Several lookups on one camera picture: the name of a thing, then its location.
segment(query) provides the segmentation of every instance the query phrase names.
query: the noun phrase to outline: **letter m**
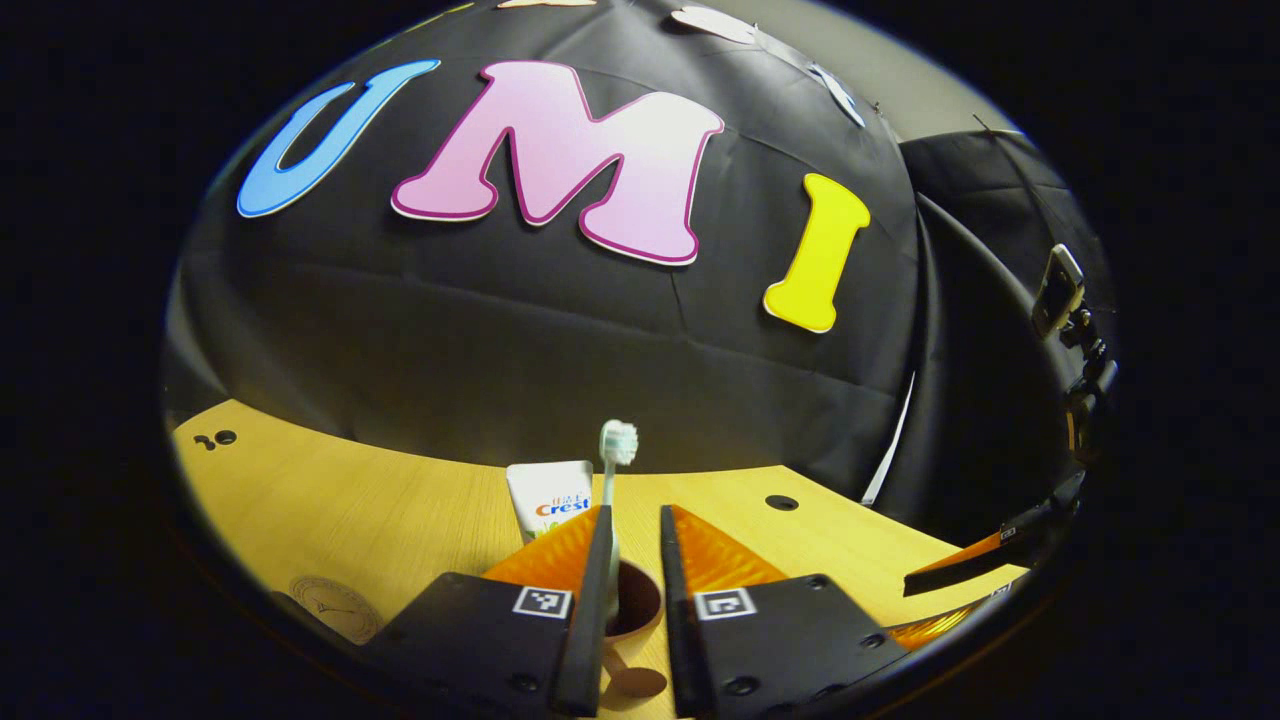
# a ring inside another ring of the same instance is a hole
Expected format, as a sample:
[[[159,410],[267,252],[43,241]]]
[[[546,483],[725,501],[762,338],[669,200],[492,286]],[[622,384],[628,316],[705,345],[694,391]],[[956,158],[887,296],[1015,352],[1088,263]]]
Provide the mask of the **letter m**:
[[[517,200],[527,223],[549,223],[617,160],[608,193],[579,218],[582,233],[641,260],[694,261],[698,237],[689,217],[703,150],[724,129],[716,113],[678,95],[650,92],[595,119],[577,73],[567,65],[495,63],[481,76],[489,85],[426,170],[396,187],[396,211],[447,222],[488,215],[498,204],[498,188],[485,176],[509,135]]]

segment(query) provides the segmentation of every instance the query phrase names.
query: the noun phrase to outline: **cup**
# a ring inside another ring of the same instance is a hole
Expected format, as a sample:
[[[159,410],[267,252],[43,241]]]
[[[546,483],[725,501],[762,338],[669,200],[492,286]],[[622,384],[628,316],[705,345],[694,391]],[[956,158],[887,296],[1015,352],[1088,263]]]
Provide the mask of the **cup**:
[[[628,710],[667,689],[667,678],[652,667],[628,667],[662,620],[662,588],[648,573],[618,561],[618,619],[604,634],[604,670],[609,684],[600,707]]]

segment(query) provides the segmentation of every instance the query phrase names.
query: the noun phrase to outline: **letter u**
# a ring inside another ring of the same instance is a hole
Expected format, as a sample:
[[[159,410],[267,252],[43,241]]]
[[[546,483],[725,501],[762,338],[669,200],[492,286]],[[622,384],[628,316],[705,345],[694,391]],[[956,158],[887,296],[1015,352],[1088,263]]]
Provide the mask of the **letter u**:
[[[283,210],[291,202],[306,195],[332,170],[347,150],[356,143],[360,133],[381,110],[383,105],[396,95],[410,79],[434,70],[439,60],[420,60],[383,70],[365,83],[367,88],[356,102],[334,123],[329,135],[301,163],[292,168],[280,168],[284,154],[293,141],[302,135],[307,124],[324,110],[333,99],[356,86],[347,82],[328,90],[308,100],[293,113],[289,122],[280,128],[266,150],[259,155],[241,186],[236,209],[246,218],[259,218]]]

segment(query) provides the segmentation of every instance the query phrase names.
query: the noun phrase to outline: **wooden table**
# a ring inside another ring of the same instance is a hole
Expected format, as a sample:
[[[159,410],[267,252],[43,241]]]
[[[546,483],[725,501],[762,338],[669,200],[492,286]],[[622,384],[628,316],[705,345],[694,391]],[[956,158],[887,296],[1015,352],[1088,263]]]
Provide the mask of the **wooden table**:
[[[192,439],[228,429],[237,439],[214,451]],[[584,428],[584,448],[594,446],[591,430]],[[522,546],[504,468],[335,438],[234,400],[183,423],[174,442],[211,525],[266,589],[288,592],[296,578],[320,575],[355,588],[389,620],[440,573],[479,575]],[[576,459],[520,459],[553,460]],[[799,507],[776,510],[764,502],[769,495],[790,496]],[[599,496],[596,475],[593,497]],[[666,503],[716,524],[791,577],[826,573],[882,625],[945,612],[1025,571],[1006,565],[904,598],[905,573],[957,548],[781,466],[618,475],[614,521],[622,557],[659,583],[658,514]],[[669,678],[666,621],[630,662]],[[608,678],[602,675],[603,688]],[[625,715],[671,719],[673,707],[668,687]],[[600,710],[602,717],[622,715]]]

